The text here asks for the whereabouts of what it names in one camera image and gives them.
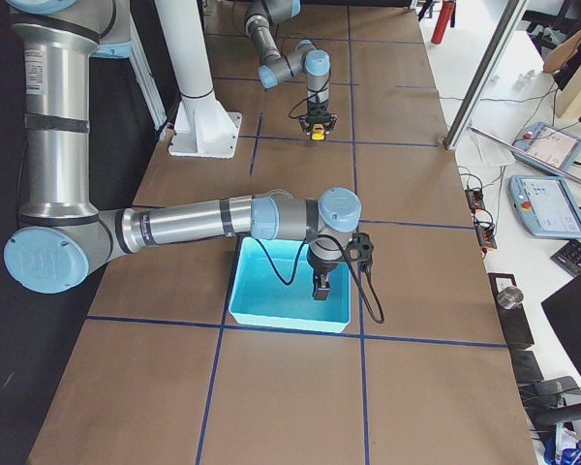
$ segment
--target blue bin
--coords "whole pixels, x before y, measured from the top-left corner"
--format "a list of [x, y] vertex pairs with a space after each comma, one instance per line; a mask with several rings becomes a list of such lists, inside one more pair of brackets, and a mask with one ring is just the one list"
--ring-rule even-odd
[[[289, 279], [300, 242], [264, 240], [280, 274]], [[230, 294], [229, 311], [240, 325], [272, 326], [311, 331], [341, 332], [351, 320], [351, 277], [344, 263], [329, 273], [327, 300], [312, 299], [312, 267], [308, 246], [299, 258], [297, 275], [285, 286], [252, 237], [241, 241]]]

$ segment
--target white desk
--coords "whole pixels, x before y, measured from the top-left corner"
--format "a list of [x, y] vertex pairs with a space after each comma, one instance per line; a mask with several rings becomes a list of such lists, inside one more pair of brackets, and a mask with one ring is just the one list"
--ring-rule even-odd
[[[477, 64], [490, 38], [478, 37], [474, 31], [448, 29], [443, 43], [435, 46], [430, 43], [429, 30], [424, 31], [426, 47], [430, 58], [437, 88], [442, 97], [463, 98], [472, 80]], [[553, 84], [549, 75], [541, 72], [542, 60], [538, 56], [527, 35], [517, 32], [512, 38], [507, 52], [501, 61], [496, 80], [487, 86], [483, 98], [524, 100], [544, 95]], [[532, 78], [520, 78], [528, 71], [534, 71]], [[525, 121], [538, 107], [539, 100], [526, 103], [481, 102], [473, 117], [473, 124], [505, 141], [513, 141]], [[451, 124], [457, 109], [458, 100], [442, 100], [445, 120]], [[537, 113], [529, 124], [537, 121], [551, 123], [553, 115], [553, 96], [547, 96], [540, 103]], [[556, 118], [555, 126], [562, 128], [574, 121]], [[581, 126], [567, 129], [581, 137]], [[500, 167], [507, 166], [501, 193], [499, 182], [484, 190], [486, 207], [499, 221], [497, 226], [498, 250], [490, 252], [485, 259], [488, 272], [512, 273], [519, 288], [525, 295], [524, 307], [534, 336], [533, 351], [545, 379], [572, 376], [581, 386], [581, 377], [566, 355], [560, 341], [549, 325], [541, 307], [541, 302], [566, 284], [571, 277], [551, 262], [550, 256], [566, 242], [531, 237], [525, 232], [511, 206], [507, 192], [507, 179], [513, 174], [537, 174], [537, 171], [521, 163], [515, 163], [511, 154], [494, 142], [468, 133], [461, 139], [456, 150], [459, 165], [465, 166], [490, 183], [500, 174]], [[581, 177], [581, 168], [572, 167], [572, 174]], [[573, 183], [569, 187], [581, 205], [581, 188]]]

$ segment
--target metal pole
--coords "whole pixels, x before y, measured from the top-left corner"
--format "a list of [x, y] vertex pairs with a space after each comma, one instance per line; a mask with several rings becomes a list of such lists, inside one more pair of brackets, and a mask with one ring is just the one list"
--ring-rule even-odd
[[444, 145], [448, 150], [454, 150], [465, 133], [484, 87], [502, 58], [510, 37], [523, 17], [526, 6], [527, 0], [509, 0], [505, 6], [500, 22], [495, 28], [495, 34], [484, 52], [470, 88], [445, 138]]
[[507, 148], [510, 152], [512, 152], [512, 155], [514, 156], [514, 158], [516, 160], [518, 160], [519, 162], [523, 162], [526, 165], [529, 165], [530, 167], [535, 168], [537, 170], [540, 170], [537, 167], [537, 165], [541, 165], [544, 168], [544, 170], [541, 170], [541, 171], [547, 172], [549, 174], [564, 177], [564, 178], [568, 179], [569, 181], [572, 181], [572, 182], [581, 186], [581, 178], [580, 177], [573, 176], [572, 174], [570, 174], [566, 171], [560, 170], [559, 168], [555, 168], [553, 165], [549, 165], [548, 163], [543, 162], [542, 160], [538, 160], [537, 158], [532, 158], [524, 150], [521, 150], [518, 147], [510, 145], [509, 143], [507, 143], [501, 139], [497, 139], [495, 136], [491, 136], [490, 134], [486, 134], [485, 132], [480, 131], [479, 129], [477, 129], [473, 126], [470, 126], [469, 130], [473, 133], [478, 134], [479, 136], [484, 136], [487, 139], [492, 140], [493, 142], [498, 143], [499, 145]]

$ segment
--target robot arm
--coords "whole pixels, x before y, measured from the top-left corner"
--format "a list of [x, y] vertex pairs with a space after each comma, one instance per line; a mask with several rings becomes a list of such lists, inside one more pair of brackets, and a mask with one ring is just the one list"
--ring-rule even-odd
[[298, 15], [299, 10], [299, 0], [253, 0], [245, 14], [245, 31], [259, 54], [259, 77], [264, 88], [306, 74], [307, 111], [298, 118], [299, 123], [310, 139], [324, 140], [337, 120], [337, 115], [328, 111], [329, 55], [309, 40], [299, 42], [292, 53], [282, 55], [269, 29]]
[[62, 227], [33, 226], [16, 232], [5, 263], [24, 287], [54, 294], [81, 283], [101, 265], [142, 247], [245, 233], [257, 239], [304, 240], [315, 270], [313, 297], [325, 300], [327, 274], [341, 261], [339, 245], [355, 237], [361, 204], [344, 188], [318, 201], [285, 191], [144, 211], [103, 211], [99, 221]]

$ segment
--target person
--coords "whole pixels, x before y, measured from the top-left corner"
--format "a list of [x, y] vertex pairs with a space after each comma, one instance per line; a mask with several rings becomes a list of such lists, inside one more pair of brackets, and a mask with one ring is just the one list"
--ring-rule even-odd
[[544, 73], [555, 73], [558, 87], [564, 89], [581, 66], [581, 20], [573, 27], [574, 32], [562, 44], [544, 58]]

